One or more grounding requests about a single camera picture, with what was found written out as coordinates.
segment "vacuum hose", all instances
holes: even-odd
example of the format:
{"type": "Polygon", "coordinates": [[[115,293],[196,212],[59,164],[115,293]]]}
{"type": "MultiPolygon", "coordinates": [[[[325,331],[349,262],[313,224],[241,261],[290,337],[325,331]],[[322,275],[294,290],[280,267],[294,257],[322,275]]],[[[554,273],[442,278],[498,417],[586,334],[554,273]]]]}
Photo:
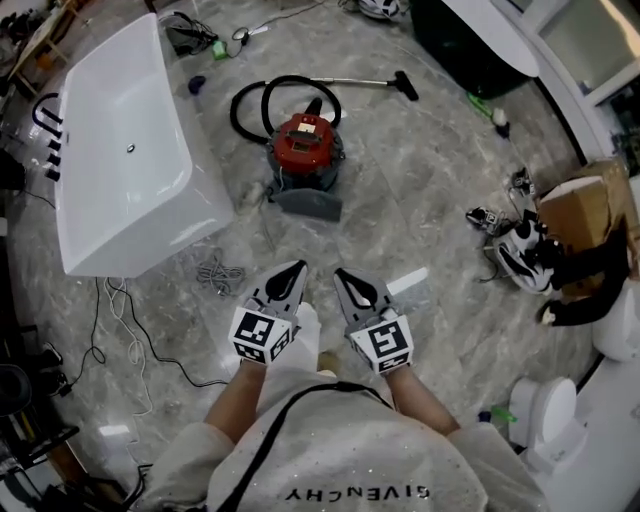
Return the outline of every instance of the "vacuum hose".
{"type": "Polygon", "coordinates": [[[267,144],[269,139],[267,137],[262,137],[261,135],[256,135],[255,133],[251,133],[249,130],[245,129],[238,121],[238,107],[240,106],[240,102],[242,98],[244,98],[249,92],[254,89],[258,89],[260,87],[264,87],[264,92],[262,93],[262,103],[260,105],[260,110],[262,113],[262,124],[264,125],[264,129],[267,131],[269,135],[272,135],[274,132],[273,125],[271,124],[271,120],[269,119],[269,99],[271,98],[271,93],[273,89],[275,89],[278,85],[284,83],[300,83],[304,85],[309,85],[318,89],[320,92],[325,94],[327,98],[331,101],[333,105],[333,111],[335,112],[335,117],[333,121],[331,121],[331,126],[336,128],[338,124],[340,124],[340,119],[342,117],[342,106],[338,101],[338,98],[335,94],[333,94],[327,87],[322,85],[320,82],[316,82],[311,78],[307,78],[305,76],[299,75],[283,75],[271,80],[270,82],[254,82],[252,84],[247,85],[243,88],[238,94],[236,94],[231,100],[231,126],[233,129],[238,132],[242,137],[251,142],[256,142],[258,144],[267,144]]]}

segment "black faucet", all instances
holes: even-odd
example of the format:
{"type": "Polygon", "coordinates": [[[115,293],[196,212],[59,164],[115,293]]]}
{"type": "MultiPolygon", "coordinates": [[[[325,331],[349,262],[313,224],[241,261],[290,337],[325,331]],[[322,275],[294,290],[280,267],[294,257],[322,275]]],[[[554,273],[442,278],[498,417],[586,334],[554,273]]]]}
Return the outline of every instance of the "black faucet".
{"type": "Polygon", "coordinates": [[[40,107],[40,105],[44,101],[46,101],[48,99],[51,99],[51,98],[57,98],[57,97],[58,97],[58,93],[57,92],[51,92],[49,94],[45,94],[42,98],[40,98],[38,100],[38,102],[35,104],[35,106],[33,107],[33,110],[31,110],[31,119],[33,119],[33,122],[37,126],[42,128],[43,130],[47,130],[49,133],[53,134],[53,136],[56,139],[59,139],[60,137],[62,137],[62,132],[61,131],[56,130],[55,128],[51,128],[50,126],[48,126],[44,122],[42,122],[40,119],[38,119],[38,108],[40,108],[40,112],[42,112],[49,119],[53,120],[54,122],[56,122],[58,124],[62,124],[62,119],[60,119],[56,114],[51,112],[48,108],[40,107]]]}

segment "white toilet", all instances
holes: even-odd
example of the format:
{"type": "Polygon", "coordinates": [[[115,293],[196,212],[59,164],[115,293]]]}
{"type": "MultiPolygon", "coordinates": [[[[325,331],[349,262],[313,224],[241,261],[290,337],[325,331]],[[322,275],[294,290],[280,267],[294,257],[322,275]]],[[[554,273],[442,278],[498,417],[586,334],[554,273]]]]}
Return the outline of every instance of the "white toilet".
{"type": "Polygon", "coordinates": [[[574,417],[577,392],[565,378],[540,384],[520,379],[509,402],[517,421],[509,423],[509,440],[528,448],[523,460],[548,475],[571,465],[584,447],[587,429],[574,417]]]}

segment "bathtub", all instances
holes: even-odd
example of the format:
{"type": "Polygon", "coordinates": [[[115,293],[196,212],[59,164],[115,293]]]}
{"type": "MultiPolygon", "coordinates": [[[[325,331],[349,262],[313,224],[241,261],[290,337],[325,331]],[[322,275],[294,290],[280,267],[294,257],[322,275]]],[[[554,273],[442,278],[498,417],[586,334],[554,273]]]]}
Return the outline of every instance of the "bathtub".
{"type": "Polygon", "coordinates": [[[187,79],[167,48],[148,14],[67,74],[55,185],[67,274],[136,277],[233,218],[191,100],[172,92],[187,79]]]}

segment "vacuum cleaner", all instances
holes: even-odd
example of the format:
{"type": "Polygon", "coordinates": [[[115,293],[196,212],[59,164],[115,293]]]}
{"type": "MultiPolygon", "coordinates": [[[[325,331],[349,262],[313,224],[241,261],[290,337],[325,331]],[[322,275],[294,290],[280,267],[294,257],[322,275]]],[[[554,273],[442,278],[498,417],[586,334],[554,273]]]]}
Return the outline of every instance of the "vacuum cleaner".
{"type": "Polygon", "coordinates": [[[242,137],[266,148],[267,160],[273,172],[273,181],[265,192],[270,202],[278,203],[288,213],[338,222],[342,201],[330,190],[336,183],[341,162],[346,156],[337,131],[342,106],[324,84],[394,87],[406,94],[409,100],[418,100],[418,93],[404,71],[397,71],[395,79],[389,81],[284,75],[243,88],[231,101],[230,117],[231,125],[242,137]],[[283,84],[308,85],[322,92],[333,105],[333,121],[320,117],[322,99],[316,97],[304,112],[293,114],[287,122],[274,128],[269,118],[269,99],[273,90],[283,84]],[[264,92],[260,110],[267,137],[248,131],[238,120],[242,98],[261,87],[264,87],[264,92]]]}

